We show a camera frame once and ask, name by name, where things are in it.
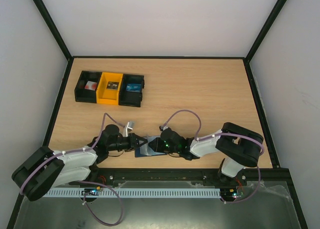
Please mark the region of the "blue card holder wallet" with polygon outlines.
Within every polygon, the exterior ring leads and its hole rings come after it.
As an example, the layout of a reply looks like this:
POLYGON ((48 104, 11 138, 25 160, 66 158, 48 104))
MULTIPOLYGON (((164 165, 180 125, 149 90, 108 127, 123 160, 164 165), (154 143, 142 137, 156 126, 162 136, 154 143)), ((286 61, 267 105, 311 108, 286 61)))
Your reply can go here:
POLYGON ((156 152, 151 147, 149 147, 149 143, 160 136, 145 136, 144 139, 147 139, 147 143, 144 144, 142 147, 137 148, 134 151, 135 158, 142 158, 142 157, 155 157, 155 156, 164 156, 166 153, 163 152, 156 152))

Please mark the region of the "blue white credit card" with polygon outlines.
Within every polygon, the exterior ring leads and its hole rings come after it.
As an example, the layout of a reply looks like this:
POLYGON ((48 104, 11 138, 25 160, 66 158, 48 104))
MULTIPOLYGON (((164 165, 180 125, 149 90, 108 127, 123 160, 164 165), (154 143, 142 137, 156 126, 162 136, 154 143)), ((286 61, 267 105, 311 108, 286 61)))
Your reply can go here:
POLYGON ((141 84, 138 83, 128 83, 126 85, 126 91, 127 92, 140 92, 141 90, 141 84))

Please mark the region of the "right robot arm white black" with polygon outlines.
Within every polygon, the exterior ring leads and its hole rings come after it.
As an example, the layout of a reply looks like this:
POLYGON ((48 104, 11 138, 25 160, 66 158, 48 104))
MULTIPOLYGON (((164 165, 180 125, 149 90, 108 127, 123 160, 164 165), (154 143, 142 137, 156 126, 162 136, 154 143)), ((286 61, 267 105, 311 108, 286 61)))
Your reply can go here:
POLYGON ((154 152, 177 154, 187 161, 221 152, 226 158, 220 164, 218 180, 229 185, 245 167, 257 167, 259 157, 265 152, 263 141, 262 135, 226 122, 217 132, 194 138, 184 138, 168 127, 148 146, 154 152))

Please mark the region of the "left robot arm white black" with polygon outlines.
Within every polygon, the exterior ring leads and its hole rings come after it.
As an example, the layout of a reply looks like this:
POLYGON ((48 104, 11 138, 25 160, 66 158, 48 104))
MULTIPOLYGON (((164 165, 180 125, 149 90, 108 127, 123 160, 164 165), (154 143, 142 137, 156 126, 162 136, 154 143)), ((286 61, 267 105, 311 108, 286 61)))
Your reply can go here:
POLYGON ((11 178, 22 195, 36 201, 54 187, 89 178, 93 167, 107 159, 110 152, 130 152, 147 143, 145 137, 130 133, 128 127, 121 133, 118 126, 109 124, 81 148, 60 151, 40 147, 11 178))

